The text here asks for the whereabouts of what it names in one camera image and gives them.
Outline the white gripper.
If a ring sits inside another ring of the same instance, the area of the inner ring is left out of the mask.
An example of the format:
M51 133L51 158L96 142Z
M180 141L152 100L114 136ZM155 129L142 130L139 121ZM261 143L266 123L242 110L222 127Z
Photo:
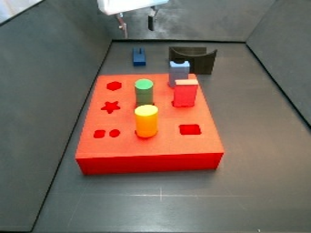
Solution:
M128 39L128 25L124 21L123 13L138 10L146 7L151 7L151 12L148 15L148 30L155 31L156 5L163 5L170 0L98 0L99 9L107 15L115 15L119 23L119 29L123 31L124 38Z

